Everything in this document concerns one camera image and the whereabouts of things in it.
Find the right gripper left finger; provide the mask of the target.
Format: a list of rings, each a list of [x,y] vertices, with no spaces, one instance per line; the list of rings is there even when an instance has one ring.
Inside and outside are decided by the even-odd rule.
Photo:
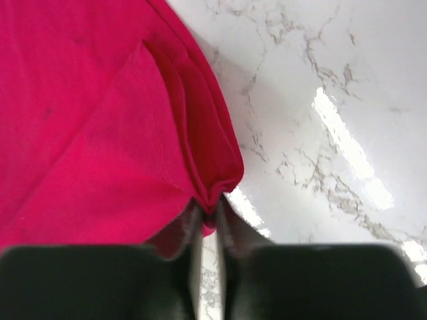
[[[201,283],[203,209],[191,199],[171,223],[146,241],[169,267],[155,302],[158,319],[197,319]]]

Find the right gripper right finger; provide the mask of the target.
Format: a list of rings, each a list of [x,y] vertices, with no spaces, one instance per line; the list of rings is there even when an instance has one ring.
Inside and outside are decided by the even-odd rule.
[[[231,319],[236,290],[243,275],[241,262],[253,250],[274,242],[240,217],[225,195],[221,195],[217,202],[215,222],[223,318]]]

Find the pink red t shirt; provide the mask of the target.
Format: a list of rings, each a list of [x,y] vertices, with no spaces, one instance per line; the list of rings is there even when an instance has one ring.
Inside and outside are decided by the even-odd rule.
[[[244,163],[165,1],[1,2],[1,247],[141,243]]]

